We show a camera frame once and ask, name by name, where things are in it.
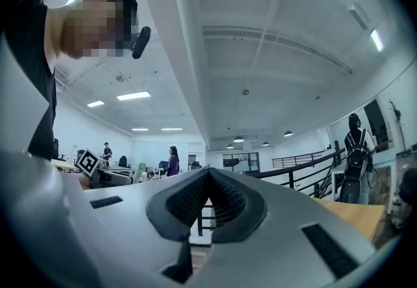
black slot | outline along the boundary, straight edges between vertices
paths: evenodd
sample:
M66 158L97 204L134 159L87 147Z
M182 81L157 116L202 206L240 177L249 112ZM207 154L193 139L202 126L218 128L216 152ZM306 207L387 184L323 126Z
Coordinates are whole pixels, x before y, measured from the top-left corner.
M358 263L319 225L302 228L337 279L353 271Z
M93 209L102 208L115 203L122 202L123 200L120 197L107 197L105 199L90 201L90 204Z

person with backpack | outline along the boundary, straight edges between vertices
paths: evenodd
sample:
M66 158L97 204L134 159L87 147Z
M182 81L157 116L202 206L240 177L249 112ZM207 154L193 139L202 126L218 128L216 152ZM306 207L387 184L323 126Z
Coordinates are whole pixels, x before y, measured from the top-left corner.
M375 144L366 129L360 127L359 116L355 113L349 115L349 129L345 137L346 147L346 168L345 176L360 178L361 189L358 204L369 203L369 181L368 173L364 173L363 165L367 172L372 172L372 157L375 152Z

ceiling beam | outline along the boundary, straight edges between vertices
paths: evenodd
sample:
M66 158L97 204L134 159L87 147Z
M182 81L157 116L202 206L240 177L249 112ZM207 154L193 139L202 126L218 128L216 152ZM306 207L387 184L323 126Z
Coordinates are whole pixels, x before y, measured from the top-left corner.
M147 2L181 91L201 137L210 148L207 56L198 13L199 0Z

backpack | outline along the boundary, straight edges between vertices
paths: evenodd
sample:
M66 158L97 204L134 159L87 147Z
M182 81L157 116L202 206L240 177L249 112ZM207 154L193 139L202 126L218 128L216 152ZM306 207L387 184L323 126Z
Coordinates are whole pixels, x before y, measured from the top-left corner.
M352 175L354 177L362 176L362 170L367 166L367 148L365 146L365 134L366 129L363 129L358 144L355 143L350 132L346 135L347 140L351 146L346 157L347 170L345 174Z

railing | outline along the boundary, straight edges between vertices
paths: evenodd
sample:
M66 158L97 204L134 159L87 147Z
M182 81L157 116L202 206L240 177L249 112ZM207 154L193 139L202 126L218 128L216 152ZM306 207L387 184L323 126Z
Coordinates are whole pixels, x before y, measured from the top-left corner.
M274 169L277 169L277 168L285 169L286 167L292 167L292 166L297 166L297 165L304 164L307 162L311 162L314 159L321 157L321 154L323 152L324 151L317 151L317 152L312 152L311 154L305 154L305 155L283 157L283 158L273 158L272 167Z
M322 171L325 171L326 169L328 169L328 173L326 174L325 177L316 180L315 182L312 182L309 185L303 186L301 188L297 188L298 191L302 191L305 190L309 187L314 187L314 191L313 193L308 194L308 196L314 196L316 198L324 198L328 195L330 195L332 193L332 190L330 189L329 192L326 192L327 188L329 186L332 185L332 175L331 175L331 170L334 166L338 166L341 164L341 162L345 159L345 158L341 158L341 153L343 153L345 151L345 149L341 149L338 150L336 152L334 152L333 154L329 154L327 156L318 158L316 160L309 160L306 163L303 164L299 164L299 165L295 165L292 167L286 167L284 169L280 169L280 170L274 170L274 171L267 171L267 172L261 172L261 173L248 173L248 175L258 178L258 179L262 179L262 178L267 178L267 177L273 177L273 176L279 176L279 175L284 175L288 173L289 176L289 181L288 182L284 182L283 184L280 184L282 186L286 186L289 185L290 188L294 188L294 183L307 179L311 176L314 176ZM321 152L314 152L313 154L308 154L308 155L301 155L301 156L310 156L310 155L314 155L314 154L319 154ZM310 173L309 175L306 175L304 177L298 178L296 180L294 180L294 172L301 170L301 169L305 169L306 167L313 167L315 165L317 165L318 163L321 162L325 162L329 159L332 159L332 163L329 166L326 166L318 171L315 171L313 173ZM213 208L212 205L205 205L204 208ZM216 227L207 227L207 226L203 226L203 220L215 220L216 217L215 216L203 216L202 211L200 212L198 218L197 218L197 227L198 227L198 235L200 237L203 236L203 230L215 230Z

